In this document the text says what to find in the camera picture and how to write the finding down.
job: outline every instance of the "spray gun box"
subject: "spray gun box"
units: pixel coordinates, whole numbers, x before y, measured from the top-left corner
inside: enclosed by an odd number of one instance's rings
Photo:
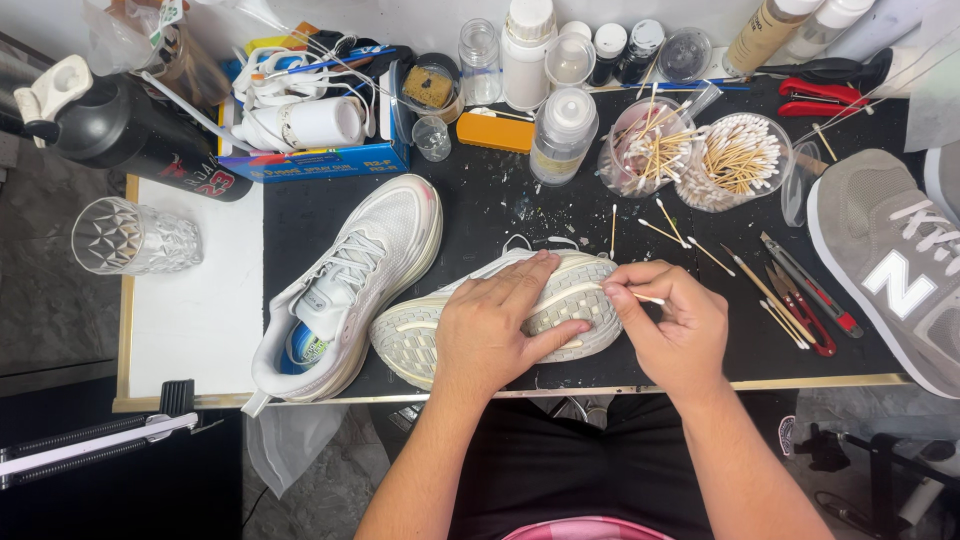
[[[293,154],[248,156],[243,150],[234,149],[228,142],[220,139],[220,156],[217,159],[231,171],[262,184],[407,172],[410,170],[410,145],[401,142],[396,136],[390,108],[381,109],[386,110],[386,114],[381,113],[378,122],[381,136],[384,131],[390,134],[390,140],[384,142],[346,148],[304,150]],[[230,129],[233,122],[239,121],[239,112],[239,104],[232,96],[228,97],[220,107],[220,125]]]

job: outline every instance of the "plastic lid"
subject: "plastic lid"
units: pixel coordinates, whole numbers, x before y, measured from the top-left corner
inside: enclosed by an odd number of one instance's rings
[[[593,46],[600,58],[616,58],[627,46],[627,31],[615,22],[609,22],[597,30],[593,37]]]
[[[550,0],[513,0],[507,13],[507,31],[520,39],[536,41],[550,35],[557,24]]]
[[[597,106],[582,88],[561,88],[543,105],[544,128],[557,142],[576,142],[589,135]]]
[[[824,0],[776,0],[777,7],[791,15],[813,13]]]
[[[639,49],[656,49],[663,43],[665,35],[662,24],[654,19],[643,19],[630,32],[630,44]]]
[[[593,43],[581,34],[568,32],[547,45],[543,68],[554,85],[577,86],[590,76],[596,61]]]
[[[576,32],[587,39],[593,39],[593,32],[590,31],[590,27],[587,26],[586,22],[580,22],[579,20],[571,20],[564,24],[564,27],[560,29],[560,33],[565,34],[567,32]]]
[[[824,26],[847,28],[873,4],[874,0],[827,0],[813,16]]]
[[[806,222],[806,193],[827,164],[820,161],[820,149],[812,140],[798,144],[793,154],[793,171],[783,180],[780,190],[780,208],[787,225],[802,227]]]
[[[683,84],[695,81],[710,64],[710,40],[699,28],[686,27],[675,31],[663,44],[657,69],[667,81]]]

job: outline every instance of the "white bottle cap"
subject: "white bottle cap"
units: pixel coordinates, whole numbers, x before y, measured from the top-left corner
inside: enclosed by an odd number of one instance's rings
[[[597,30],[593,45],[600,58],[616,58],[627,45],[627,31],[615,22],[609,22]]]
[[[824,0],[775,0],[777,7],[791,15],[813,13]]]
[[[660,47],[665,36],[662,24],[654,19],[643,19],[630,32],[630,43],[640,49],[653,50]]]
[[[579,20],[571,20],[564,24],[564,27],[560,29],[560,33],[566,34],[567,32],[576,32],[581,36],[586,36],[587,41],[593,39],[593,32],[590,31],[590,27],[587,26],[586,22],[580,22]]]
[[[847,28],[873,4],[874,0],[827,0],[813,16],[824,26]]]
[[[550,35],[556,26],[550,0],[513,0],[507,13],[507,32],[520,39],[536,41]]]
[[[555,91],[543,106],[544,128],[557,142],[577,142],[589,135],[597,114],[593,98],[576,86]]]

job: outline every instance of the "white shoelace bundle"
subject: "white shoelace bundle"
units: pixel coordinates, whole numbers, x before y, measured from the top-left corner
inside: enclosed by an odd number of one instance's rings
[[[923,223],[950,223],[947,219],[937,217],[924,210],[926,207],[932,205],[932,201],[920,201],[920,203],[917,203],[916,205],[911,205],[905,209],[895,211],[894,213],[890,214],[890,221],[895,221],[901,219],[902,217],[913,214],[913,217],[910,218],[906,228],[903,229],[904,240],[910,239],[910,237],[917,232],[917,229]],[[957,238],[960,238],[960,231],[951,231],[948,233],[943,227],[937,225],[933,233],[924,236],[924,239],[917,244],[917,252],[925,252],[933,247],[934,244],[949,242]],[[950,277],[960,271],[960,257],[958,257],[955,252],[952,253],[951,250],[948,250],[943,246],[937,246],[937,251],[933,253],[933,259],[937,261],[944,260],[947,258],[947,256],[953,256],[953,259],[947,265],[946,271],[947,276]]]
[[[347,251],[358,254],[360,260],[350,258],[346,253]],[[386,250],[377,246],[362,234],[350,233],[334,249],[333,255],[326,260],[326,264],[318,274],[324,270],[329,272],[332,280],[341,282],[346,286],[350,303],[355,304],[357,292],[367,283],[367,276],[376,269],[377,262],[385,255],[387,255]]]

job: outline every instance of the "grey new balance sneaker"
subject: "grey new balance sneaker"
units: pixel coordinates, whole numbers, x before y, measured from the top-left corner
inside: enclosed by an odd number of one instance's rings
[[[370,347],[368,325],[430,268],[442,229],[437,190],[417,175],[364,199],[326,253],[270,301],[252,361],[259,389],[244,412],[256,416],[272,396],[323,400],[350,384]]]
[[[376,353],[402,379],[429,390],[437,367],[437,322],[453,291],[466,280],[488,278],[505,266],[535,253],[514,248],[457,282],[423,298],[387,309],[370,327],[370,340]],[[560,256],[560,266],[550,275],[520,329],[527,335],[537,335],[568,319],[585,319],[593,325],[589,331],[545,356],[540,363],[573,360],[606,349],[623,330],[616,311],[600,287],[600,282],[613,272],[616,263],[575,250],[552,250],[551,253]]]
[[[880,150],[833,165],[813,185],[817,254],[913,379],[960,399],[960,232],[906,167]]]
[[[960,224],[960,140],[926,151],[926,196],[954,225]]]

